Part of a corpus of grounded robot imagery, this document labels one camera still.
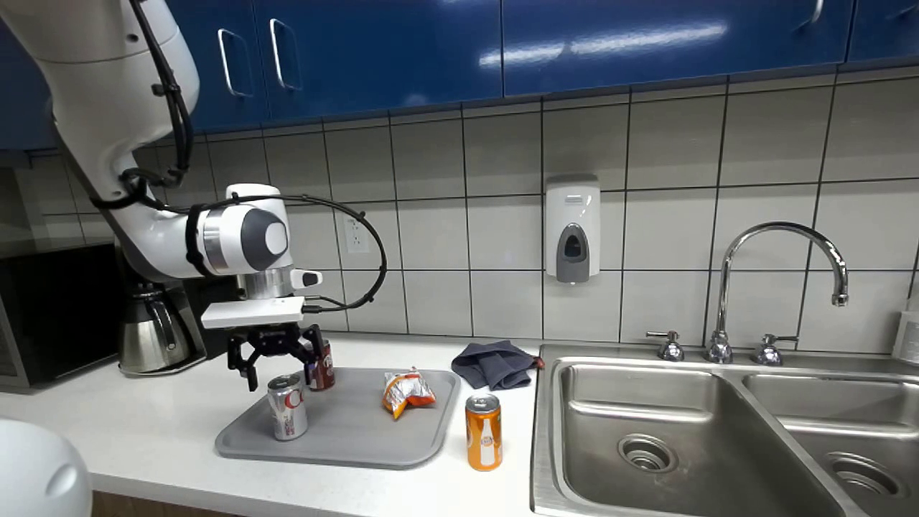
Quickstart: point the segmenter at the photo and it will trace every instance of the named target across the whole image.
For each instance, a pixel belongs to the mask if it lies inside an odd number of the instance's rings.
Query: blue cabinet
[[[506,0],[508,94],[844,61],[849,0]]]
[[[739,0],[734,8],[734,72],[844,64],[852,0]]]
[[[500,0],[262,0],[271,121],[500,97]]]
[[[51,146],[50,87],[0,22],[0,149]]]
[[[858,0],[849,64],[895,64],[919,57],[915,0]]]
[[[500,0],[187,0],[196,130],[500,97]]]
[[[732,64],[734,0],[502,0],[508,94],[703,77]]]
[[[263,94],[251,0],[187,0],[177,19],[202,77],[196,131],[258,127]]]

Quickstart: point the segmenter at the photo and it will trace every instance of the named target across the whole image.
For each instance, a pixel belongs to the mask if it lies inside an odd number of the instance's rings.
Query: black appliance
[[[0,391],[41,391],[113,361],[121,278],[113,245],[0,258]]]

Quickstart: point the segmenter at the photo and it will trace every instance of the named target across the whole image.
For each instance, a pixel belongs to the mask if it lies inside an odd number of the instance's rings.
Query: kitchen counter
[[[335,368],[447,371],[459,351],[446,341],[332,338]],[[62,434],[83,454],[95,490],[124,496],[271,517],[531,515],[535,383],[500,391],[506,447],[498,470],[465,462],[465,383],[446,447],[411,470],[223,460],[213,447],[222,427],[263,397],[271,377],[297,371],[297,358],[258,358],[255,368],[262,391],[251,394],[223,355],[164,380],[124,380],[106,364],[42,394],[0,394],[0,416]]]

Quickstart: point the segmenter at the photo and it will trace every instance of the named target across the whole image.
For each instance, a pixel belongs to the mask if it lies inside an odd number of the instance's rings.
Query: kettle
[[[180,286],[141,282],[121,331],[121,374],[164,377],[203,358],[203,332]]]

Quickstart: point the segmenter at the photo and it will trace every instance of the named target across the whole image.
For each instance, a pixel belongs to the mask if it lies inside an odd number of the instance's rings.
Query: soap dispenser
[[[545,184],[545,274],[578,284],[601,276],[601,187],[597,179]]]

